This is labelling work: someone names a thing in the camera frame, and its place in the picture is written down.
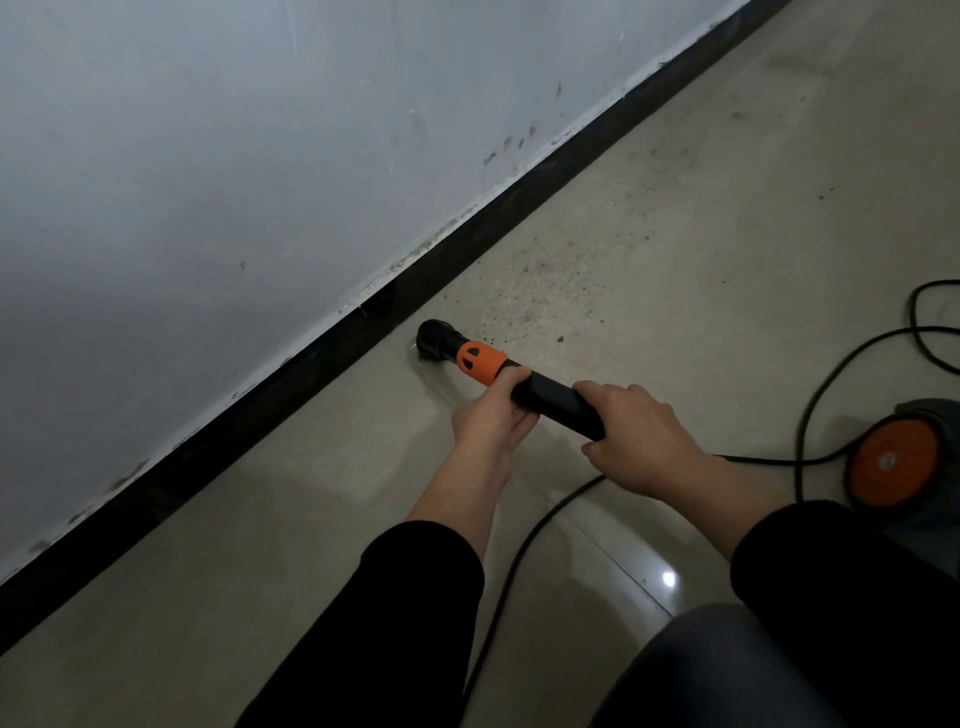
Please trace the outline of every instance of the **black cable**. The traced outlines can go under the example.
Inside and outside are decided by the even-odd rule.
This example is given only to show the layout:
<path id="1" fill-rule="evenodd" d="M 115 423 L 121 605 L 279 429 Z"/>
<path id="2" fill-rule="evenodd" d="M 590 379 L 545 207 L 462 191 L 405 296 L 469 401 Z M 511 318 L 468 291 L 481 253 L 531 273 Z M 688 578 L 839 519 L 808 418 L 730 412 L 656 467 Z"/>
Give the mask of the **black cable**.
<path id="1" fill-rule="evenodd" d="M 954 375 L 960 376 L 960 367 L 955 367 L 949 362 L 944 361 L 939 356 L 934 354 L 929 347 L 924 342 L 922 338 L 922 333 L 946 333 L 953 336 L 960 336 L 960 328 L 953 327 L 940 327 L 940 326 L 928 326 L 922 327 L 917 325 L 917 301 L 920 298 L 920 295 L 928 288 L 934 288 L 937 286 L 960 286 L 960 279 L 944 279 L 944 280 L 932 280 L 928 283 L 924 283 L 921 286 L 915 288 L 910 296 L 907 298 L 906 309 L 907 309 L 907 319 L 910 323 L 908 327 L 904 328 L 895 328 L 892 331 L 886 331 L 881 333 L 879 336 L 875 336 L 869 341 L 865 341 L 863 344 L 858 346 L 852 352 L 847 354 L 839 364 L 837 364 L 833 371 L 829 373 L 823 383 L 817 387 L 816 391 L 813 393 L 813 396 L 810 398 L 810 401 L 806 404 L 804 408 L 804 413 L 801 415 L 800 422 L 797 424 L 797 439 L 795 443 L 794 459 L 792 460 L 778 460 L 776 458 L 767 458 L 767 457 L 747 457 L 743 455 L 720 455 L 720 457 L 731 461 L 732 463 L 744 463 L 747 465 L 766 465 L 773 467 L 785 467 L 793 468 L 793 491 L 794 499 L 800 503 L 804 500 L 804 468 L 810 467 L 812 465 L 823 465 L 832 460 L 836 460 L 842 455 L 847 454 L 852 449 L 854 449 L 860 441 L 863 439 L 863 436 L 854 438 L 846 445 L 840 449 L 836 449 L 833 452 L 823 455 L 821 457 L 811 458 L 809 460 L 804 460 L 804 447 L 806 444 L 806 431 L 810 425 L 810 420 L 813 417 L 813 411 L 817 407 L 817 403 L 823 397 L 824 393 L 829 389 L 829 386 L 843 373 L 843 371 L 856 359 L 860 354 L 869 349 L 875 344 L 879 344 L 881 341 L 886 341 L 887 339 L 892 339 L 895 336 L 900 336 L 903 334 L 910 334 L 913 338 L 914 344 L 916 345 L 921 356 L 929 361 L 934 366 L 939 367 L 945 372 L 950 372 Z M 520 566 L 520 561 L 523 559 L 524 554 L 526 554 L 527 549 L 530 547 L 530 544 L 533 543 L 534 539 L 537 538 L 537 535 L 543 530 L 543 527 L 546 526 L 554 516 L 560 513 L 564 508 L 569 505 L 571 502 L 576 500 L 578 497 L 582 496 L 588 490 L 603 482 L 606 479 L 603 475 L 597 475 L 590 482 L 584 483 L 582 486 L 573 491 L 569 496 L 561 500 L 557 505 L 547 512 L 547 514 L 541 518 L 537 525 L 533 527 L 533 530 L 527 535 L 526 539 L 523 540 L 523 544 L 520 545 L 519 550 L 516 552 L 514 561 L 510 565 L 510 570 L 507 571 L 507 579 L 503 583 L 503 589 L 500 591 L 500 598 L 497 599 L 496 608 L 493 610 L 493 619 L 490 623 L 490 629 L 487 630 L 487 637 L 483 641 L 483 645 L 480 647 L 480 654 L 477 655 L 476 663 L 473 665 L 473 672 L 470 674 L 469 679 L 467 680 L 467 686 L 464 688 L 464 700 L 463 700 L 463 710 L 467 708 L 467 704 L 470 701 L 470 697 L 473 695 L 473 691 L 476 688 L 477 680 L 480 677 L 480 672 L 483 669 L 484 663 L 487 661 L 487 656 L 490 653 L 490 648 L 493 644 L 493 637 L 496 634 L 497 625 L 500 623 L 500 618 L 503 616 L 503 608 L 507 603 L 507 595 L 510 593 L 510 588 L 513 586 L 514 577 L 516 576 L 516 570 Z"/>

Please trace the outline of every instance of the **white wall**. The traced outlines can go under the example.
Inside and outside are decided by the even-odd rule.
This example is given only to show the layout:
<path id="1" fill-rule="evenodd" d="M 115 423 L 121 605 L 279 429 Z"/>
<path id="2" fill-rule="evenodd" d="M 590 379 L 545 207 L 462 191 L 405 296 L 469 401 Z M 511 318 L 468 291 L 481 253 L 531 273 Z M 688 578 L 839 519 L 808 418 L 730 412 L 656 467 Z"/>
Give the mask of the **white wall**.
<path id="1" fill-rule="evenodd" d="M 740 5 L 5 4 L 0 578 Z"/>

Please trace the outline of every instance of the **cleaning brush head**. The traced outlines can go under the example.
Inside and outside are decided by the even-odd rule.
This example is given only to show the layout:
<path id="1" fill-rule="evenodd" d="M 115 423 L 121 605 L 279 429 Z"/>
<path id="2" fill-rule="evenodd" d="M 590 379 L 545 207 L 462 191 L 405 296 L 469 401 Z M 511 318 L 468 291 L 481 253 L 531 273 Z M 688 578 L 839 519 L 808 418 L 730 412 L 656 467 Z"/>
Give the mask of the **cleaning brush head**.
<path id="1" fill-rule="evenodd" d="M 439 319 L 428 319 L 417 329 L 417 351 L 429 361 L 455 361 L 466 341 L 456 328 Z"/>

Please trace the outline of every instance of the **black baseboard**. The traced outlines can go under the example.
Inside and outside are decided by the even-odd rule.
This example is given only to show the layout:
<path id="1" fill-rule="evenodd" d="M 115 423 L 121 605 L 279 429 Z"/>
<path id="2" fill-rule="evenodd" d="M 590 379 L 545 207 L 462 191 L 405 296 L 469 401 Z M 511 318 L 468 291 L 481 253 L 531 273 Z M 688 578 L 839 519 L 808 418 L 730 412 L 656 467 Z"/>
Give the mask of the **black baseboard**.
<path id="1" fill-rule="evenodd" d="M 0 654 L 460 275 L 497 240 L 788 4 L 751 0 L 628 93 L 346 318 L 0 586 Z"/>

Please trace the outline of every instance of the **tile grout line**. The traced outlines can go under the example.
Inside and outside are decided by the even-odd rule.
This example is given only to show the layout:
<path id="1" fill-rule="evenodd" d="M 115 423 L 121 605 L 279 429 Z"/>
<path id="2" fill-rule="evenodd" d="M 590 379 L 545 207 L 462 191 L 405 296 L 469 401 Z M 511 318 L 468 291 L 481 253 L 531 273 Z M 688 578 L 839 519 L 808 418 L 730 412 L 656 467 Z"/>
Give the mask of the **tile grout line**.
<path id="1" fill-rule="evenodd" d="M 667 608 L 664 607 L 662 604 L 660 604 L 660 601 L 659 601 L 655 596 L 653 596 L 652 594 L 650 594 L 650 592 L 648 592 L 648 591 L 646 590 L 646 588 L 645 588 L 642 584 L 640 584 L 636 579 L 634 579 L 633 575 L 630 574 L 629 571 L 627 571 L 627 570 L 624 569 L 622 566 L 620 566 L 619 562 L 617 562 L 616 559 L 614 559 L 612 556 L 610 556 L 610 554 L 607 552 L 606 549 L 604 549 L 602 546 L 600 546 L 599 544 L 597 544 L 596 541 L 594 541 L 593 538 L 590 537 L 590 535 L 589 535 L 583 528 L 580 527 L 580 524 L 579 524 L 579 523 L 575 523 L 572 519 L 569 519 L 569 518 L 568 518 L 567 516 L 565 516 L 563 513 L 558 513 L 557 516 L 558 516 L 559 518 L 564 519 L 565 522 L 569 523 L 571 526 L 573 526 L 573 527 L 576 528 L 578 531 L 580 531 L 580 533 L 582 533 L 582 534 L 584 535 L 584 537 L 586 537 L 586 539 L 587 539 L 589 542 L 591 542 L 594 546 L 596 546 L 597 549 L 599 549 L 599 551 L 600 551 L 604 556 L 606 556 L 608 559 L 611 560 L 611 562 L 613 563 L 614 566 L 616 566 L 618 569 L 620 569 L 621 571 L 623 571 L 623 572 L 627 575 L 627 578 L 629 578 L 632 582 L 634 582 L 634 583 L 640 588 L 640 590 L 643 591 L 644 594 L 646 594 L 647 596 L 649 596 L 650 599 L 654 602 L 654 604 L 656 604 L 658 607 L 660 607 L 660 608 L 666 613 L 666 615 L 667 615 L 668 617 L 670 617 L 670 618 L 672 619 L 672 618 L 674 618 L 674 617 L 676 616 L 676 615 L 673 614 L 669 609 L 667 609 Z"/>

